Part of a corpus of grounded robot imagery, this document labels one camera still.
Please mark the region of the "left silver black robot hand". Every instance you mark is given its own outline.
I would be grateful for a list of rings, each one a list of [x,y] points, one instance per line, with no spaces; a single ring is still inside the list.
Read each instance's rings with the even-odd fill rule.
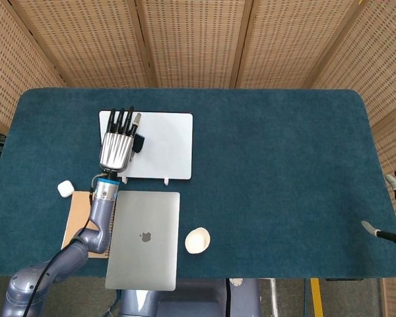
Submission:
[[[100,168],[116,175],[127,170],[133,156],[140,153],[145,138],[137,133],[141,113],[133,118],[134,107],[128,111],[123,108],[116,115],[116,110],[110,111],[102,146],[100,149]]]

